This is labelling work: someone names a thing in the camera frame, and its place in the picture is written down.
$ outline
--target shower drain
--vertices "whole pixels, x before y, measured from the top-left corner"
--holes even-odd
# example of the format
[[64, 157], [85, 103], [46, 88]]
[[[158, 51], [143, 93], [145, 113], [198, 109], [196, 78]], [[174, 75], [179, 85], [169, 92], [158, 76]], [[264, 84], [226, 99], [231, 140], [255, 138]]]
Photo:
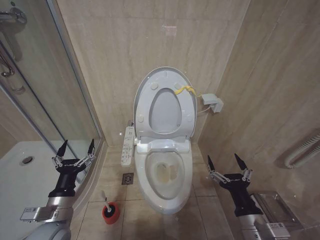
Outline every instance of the shower drain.
[[130, 185], [134, 183], [134, 173], [124, 173], [122, 175], [122, 185]]
[[34, 157], [33, 156], [27, 156], [21, 161], [21, 165], [27, 165], [33, 161]]

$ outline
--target yellow cloth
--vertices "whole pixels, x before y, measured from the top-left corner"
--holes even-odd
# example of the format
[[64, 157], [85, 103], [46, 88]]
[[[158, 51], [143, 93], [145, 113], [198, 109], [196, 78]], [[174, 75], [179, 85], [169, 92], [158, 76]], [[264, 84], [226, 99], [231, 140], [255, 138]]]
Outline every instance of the yellow cloth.
[[188, 92], [191, 92], [193, 95], [195, 95], [196, 97], [200, 97], [201, 95], [197, 96], [195, 89], [192, 86], [183, 86], [180, 89], [174, 91], [174, 93], [176, 95], [180, 94], [183, 92], [183, 90], [187, 90]]

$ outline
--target bidet control panel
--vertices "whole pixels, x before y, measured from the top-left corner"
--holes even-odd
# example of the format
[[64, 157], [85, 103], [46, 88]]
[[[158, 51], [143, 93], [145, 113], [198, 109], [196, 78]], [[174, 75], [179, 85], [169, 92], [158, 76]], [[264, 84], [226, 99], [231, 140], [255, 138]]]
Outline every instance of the bidet control panel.
[[131, 159], [134, 150], [135, 127], [127, 126], [122, 147], [121, 166], [128, 167], [131, 165]]

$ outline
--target white toilet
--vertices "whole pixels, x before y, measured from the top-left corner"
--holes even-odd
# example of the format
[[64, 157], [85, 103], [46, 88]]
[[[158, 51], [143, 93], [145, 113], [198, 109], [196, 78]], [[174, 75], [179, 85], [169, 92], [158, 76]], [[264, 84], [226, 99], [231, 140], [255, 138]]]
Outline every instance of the white toilet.
[[189, 80], [177, 69], [160, 67], [140, 84], [134, 99], [137, 145], [135, 168], [140, 190], [153, 209], [174, 214], [186, 204], [192, 184], [190, 137], [197, 99], [184, 90]]

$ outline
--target robotic hand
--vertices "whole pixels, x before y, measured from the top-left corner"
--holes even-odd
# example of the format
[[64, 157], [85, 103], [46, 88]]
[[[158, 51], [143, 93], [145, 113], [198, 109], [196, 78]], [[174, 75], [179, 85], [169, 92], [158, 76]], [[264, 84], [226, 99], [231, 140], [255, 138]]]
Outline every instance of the robotic hand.
[[221, 187], [227, 189], [233, 199], [235, 204], [234, 214], [236, 217], [260, 214], [263, 212], [260, 208], [256, 207], [255, 202], [251, 199], [247, 187], [250, 184], [250, 178], [252, 176], [252, 169], [248, 169], [247, 165], [237, 154], [234, 154], [235, 159], [243, 171], [243, 173], [231, 173], [222, 175], [215, 170], [214, 164], [212, 163], [210, 157], [208, 156], [208, 168], [210, 176], [219, 183]]
[[281, 222], [266, 222], [263, 212], [250, 197], [247, 188], [250, 185], [252, 169], [237, 154], [234, 154], [241, 173], [224, 174], [215, 170], [214, 164], [208, 156], [210, 176], [219, 185], [227, 189], [235, 205], [234, 214], [239, 218], [241, 230], [245, 240], [287, 240], [290, 237], [285, 225]]
[[95, 143], [92, 139], [87, 156], [82, 159], [64, 159], [68, 140], [59, 148], [52, 158], [55, 169], [60, 173], [53, 191], [44, 207], [27, 207], [21, 221], [41, 222], [26, 239], [27, 240], [69, 240], [71, 238], [70, 223], [74, 213], [73, 203], [76, 194], [77, 174], [83, 171], [95, 159]]

